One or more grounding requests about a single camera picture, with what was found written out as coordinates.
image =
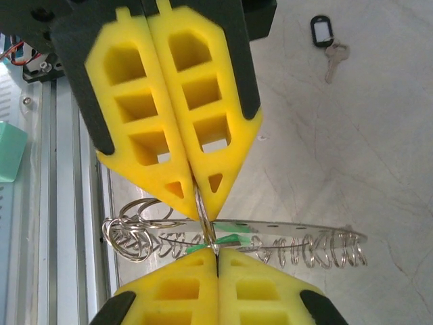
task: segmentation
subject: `key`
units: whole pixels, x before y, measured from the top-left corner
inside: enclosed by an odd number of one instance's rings
[[[325,81],[327,83],[332,82],[332,77],[337,69],[337,65],[344,60],[347,60],[350,54],[349,45],[341,43],[332,43],[331,46],[327,47],[325,50],[326,56],[329,58],[329,67],[325,76]]]

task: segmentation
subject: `white floor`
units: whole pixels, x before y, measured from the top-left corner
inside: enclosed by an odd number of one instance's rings
[[[334,82],[309,22],[351,47]],[[350,224],[369,266],[290,274],[349,324],[433,324],[433,5],[429,0],[279,0],[251,44],[265,121],[221,218]],[[145,196],[113,176],[116,212]],[[120,258],[122,283],[162,265]]]

